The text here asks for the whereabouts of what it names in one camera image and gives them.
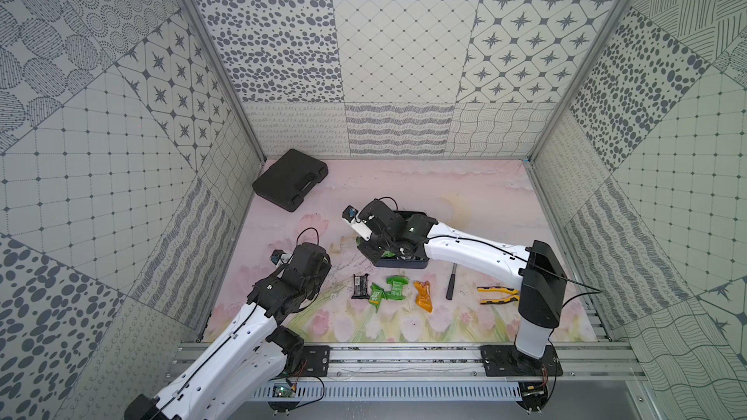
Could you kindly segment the orange cookie packet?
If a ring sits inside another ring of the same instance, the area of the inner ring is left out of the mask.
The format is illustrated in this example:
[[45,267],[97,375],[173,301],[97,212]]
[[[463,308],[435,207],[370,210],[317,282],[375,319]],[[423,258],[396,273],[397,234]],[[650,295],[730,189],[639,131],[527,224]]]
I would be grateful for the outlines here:
[[433,311],[433,303],[430,283],[428,281],[414,281],[414,289],[416,289],[416,305],[424,311],[431,313]]

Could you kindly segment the black cookie packet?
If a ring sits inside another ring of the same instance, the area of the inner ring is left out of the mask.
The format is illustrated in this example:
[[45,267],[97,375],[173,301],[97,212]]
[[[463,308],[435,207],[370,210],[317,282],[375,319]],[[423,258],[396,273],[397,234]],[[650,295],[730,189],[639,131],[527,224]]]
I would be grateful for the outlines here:
[[369,274],[354,274],[352,299],[369,299]]

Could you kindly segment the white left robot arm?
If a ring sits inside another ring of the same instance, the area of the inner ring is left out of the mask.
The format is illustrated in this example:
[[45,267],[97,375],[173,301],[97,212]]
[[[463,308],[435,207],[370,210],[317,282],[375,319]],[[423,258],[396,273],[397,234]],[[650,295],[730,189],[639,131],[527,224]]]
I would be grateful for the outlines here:
[[226,419],[270,379],[299,372],[305,342],[282,323],[319,295],[331,260],[308,242],[270,259],[276,269],[254,285],[224,332],[155,397],[132,401],[124,418]]

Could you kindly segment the dark blue storage box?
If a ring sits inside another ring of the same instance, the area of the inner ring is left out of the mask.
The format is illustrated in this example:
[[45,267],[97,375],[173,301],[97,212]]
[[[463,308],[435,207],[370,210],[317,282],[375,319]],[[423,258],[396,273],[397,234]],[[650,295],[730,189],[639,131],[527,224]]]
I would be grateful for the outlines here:
[[422,212],[395,211],[375,200],[351,220],[358,251],[378,268],[424,270],[428,233],[438,223]]

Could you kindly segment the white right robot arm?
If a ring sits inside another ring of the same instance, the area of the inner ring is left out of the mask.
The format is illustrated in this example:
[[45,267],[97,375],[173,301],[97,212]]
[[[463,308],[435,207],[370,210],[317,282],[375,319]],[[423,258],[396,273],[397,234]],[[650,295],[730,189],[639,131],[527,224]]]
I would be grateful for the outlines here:
[[392,210],[376,198],[362,210],[347,206],[342,219],[358,234],[357,248],[377,268],[423,270],[432,261],[464,266],[506,284],[517,303],[519,329],[511,346],[480,348],[488,376],[560,376],[551,334],[560,326],[567,277],[552,247],[480,238],[422,212]]

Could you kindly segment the light green cookie packet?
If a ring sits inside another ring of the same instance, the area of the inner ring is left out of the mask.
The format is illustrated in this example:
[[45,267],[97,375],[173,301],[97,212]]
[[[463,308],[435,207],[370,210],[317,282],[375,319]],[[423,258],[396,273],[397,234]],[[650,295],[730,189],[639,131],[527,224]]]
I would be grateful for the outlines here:
[[371,285],[371,292],[369,294],[369,304],[373,305],[373,308],[375,311],[379,311],[379,307],[381,306],[381,303],[385,301],[387,298],[387,293],[385,289],[381,288],[381,286],[373,283]]

